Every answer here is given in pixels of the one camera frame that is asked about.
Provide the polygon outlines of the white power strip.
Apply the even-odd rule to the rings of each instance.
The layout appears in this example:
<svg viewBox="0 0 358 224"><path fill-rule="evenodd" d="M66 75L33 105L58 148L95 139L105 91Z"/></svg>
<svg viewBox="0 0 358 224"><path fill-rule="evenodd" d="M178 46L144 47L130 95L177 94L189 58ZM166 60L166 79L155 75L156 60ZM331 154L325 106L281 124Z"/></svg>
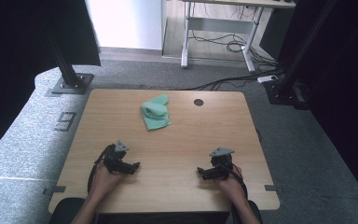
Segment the white power strip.
<svg viewBox="0 0 358 224"><path fill-rule="evenodd" d="M271 76L264 76L264 77L258 77L257 78L257 82L258 83L264 83L264 82L270 82L270 81L276 81L278 80L278 77L275 75L271 75Z"/></svg>

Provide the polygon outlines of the green microfibre cloth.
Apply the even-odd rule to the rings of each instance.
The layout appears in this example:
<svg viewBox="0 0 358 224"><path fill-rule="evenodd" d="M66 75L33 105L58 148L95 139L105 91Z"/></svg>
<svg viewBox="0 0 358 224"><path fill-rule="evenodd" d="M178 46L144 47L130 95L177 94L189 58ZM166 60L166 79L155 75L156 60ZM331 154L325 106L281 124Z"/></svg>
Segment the green microfibre cloth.
<svg viewBox="0 0 358 224"><path fill-rule="evenodd" d="M171 124L167 107L168 102L168 96L162 93L141 104L141 114L148 131L155 131Z"/></svg>

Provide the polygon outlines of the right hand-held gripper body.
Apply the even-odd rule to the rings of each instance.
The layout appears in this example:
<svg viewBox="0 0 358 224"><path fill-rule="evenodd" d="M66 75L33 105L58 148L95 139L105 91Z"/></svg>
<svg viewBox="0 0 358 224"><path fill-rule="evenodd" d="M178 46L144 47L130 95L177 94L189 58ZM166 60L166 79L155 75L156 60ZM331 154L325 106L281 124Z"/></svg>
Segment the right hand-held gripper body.
<svg viewBox="0 0 358 224"><path fill-rule="evenodd" d="M218 168L220 170L219 173L226 174L226 178L228 177L229 172L233 169L232 153L234 153L233 149L224 147L218 147L210 153L213 168Z"/></svg>

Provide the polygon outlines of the white metal frame desk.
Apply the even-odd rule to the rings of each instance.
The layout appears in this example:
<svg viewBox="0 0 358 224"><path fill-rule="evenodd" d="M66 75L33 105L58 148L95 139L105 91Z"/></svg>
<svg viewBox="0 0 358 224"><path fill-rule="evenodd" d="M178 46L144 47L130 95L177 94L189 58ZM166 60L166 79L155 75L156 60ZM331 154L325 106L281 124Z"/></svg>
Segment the white metal frame desk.
<svg viewBox="0 0 358 224"><path fill-rule="evenodd" d="M269 8L295 8L293 0L182 0L185 3L185 34L181 54L181 67L188 66L188 39L190 31L206 31L218 33L232 33L248 35L245 45L241 48L241 54L250 73L255 71L251 58L250 48L255 39L263 10ZM241 7L255 7L255 17L252 21L234 21L223 19L198 18L190 15L193 3L232 5Z"/></svg>

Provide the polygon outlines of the person's left hand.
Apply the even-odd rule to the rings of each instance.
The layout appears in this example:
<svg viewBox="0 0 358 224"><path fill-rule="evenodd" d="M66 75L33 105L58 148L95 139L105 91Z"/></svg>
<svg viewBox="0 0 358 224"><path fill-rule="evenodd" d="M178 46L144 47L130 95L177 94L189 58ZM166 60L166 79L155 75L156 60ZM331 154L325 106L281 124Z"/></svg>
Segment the person's left hand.
<svg viewBox="0 0 358 224"><path fill-rule="evenodd" d="M112 191L123 178L124 175L121 173L111 174L106 166L101 163L96 168L89 193L104 196Z"/></svg>

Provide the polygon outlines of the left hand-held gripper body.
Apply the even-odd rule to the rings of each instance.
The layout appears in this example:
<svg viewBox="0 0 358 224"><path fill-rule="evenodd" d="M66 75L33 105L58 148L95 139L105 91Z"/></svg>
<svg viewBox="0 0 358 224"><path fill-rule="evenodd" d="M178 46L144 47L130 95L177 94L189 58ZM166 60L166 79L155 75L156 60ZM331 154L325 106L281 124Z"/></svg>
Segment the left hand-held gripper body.
<svg viewBox="0 0 358 224"><path fill-rule="evenodd" d="M119 169L126 169L122 159L129 149L121 142L111 144L103 151L103 164L110 173L117 172Z"/></svg>

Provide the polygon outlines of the person's right hand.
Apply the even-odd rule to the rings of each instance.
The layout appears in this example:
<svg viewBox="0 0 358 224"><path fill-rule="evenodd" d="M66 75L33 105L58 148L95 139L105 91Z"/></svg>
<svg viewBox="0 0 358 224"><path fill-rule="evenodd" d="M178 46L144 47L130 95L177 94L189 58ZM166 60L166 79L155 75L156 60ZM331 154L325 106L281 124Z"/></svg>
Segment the person's right hand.
<svg viewBox="0 0 358 224"><path fill-rule="evenodd" d="M245 192L234 175L217 179L215 183L232 202L237 199L245 199Z"/></svg>

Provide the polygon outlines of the white panel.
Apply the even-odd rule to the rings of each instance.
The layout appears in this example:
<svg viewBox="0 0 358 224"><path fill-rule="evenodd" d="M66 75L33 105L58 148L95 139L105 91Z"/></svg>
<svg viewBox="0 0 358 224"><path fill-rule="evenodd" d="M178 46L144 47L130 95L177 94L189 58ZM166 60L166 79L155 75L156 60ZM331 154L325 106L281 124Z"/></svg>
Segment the white panel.
<svg viewBox="0 0 358 224"><path fill-rule="evenodd" d="M98 45L163 50L166 0L86 0Z"/></svg>

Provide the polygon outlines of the black metal stand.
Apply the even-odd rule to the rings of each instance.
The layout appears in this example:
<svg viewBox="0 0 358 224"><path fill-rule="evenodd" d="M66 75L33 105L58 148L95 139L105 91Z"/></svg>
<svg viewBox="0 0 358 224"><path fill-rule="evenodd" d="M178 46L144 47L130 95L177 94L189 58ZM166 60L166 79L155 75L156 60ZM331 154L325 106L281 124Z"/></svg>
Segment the black metal stand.
<svg viewBox="0 0 358 224"><path fill-rule="evenodd" d="M278 55L277 74L283 77L264 84L271 104L307 107L303 91L295 86L300 77L300 65L336 2L337 0L295 1L296 7Z"/></svg>
<svg viewBox="0 0 358 224"><path fill-rule="evenodd" d="M51 93L84 94L93 79L93 74L75 72L73 66L64 59L61 49L50 29L47 29L47 41L51 54L61 71L61 78L57 81Z"/></svg>

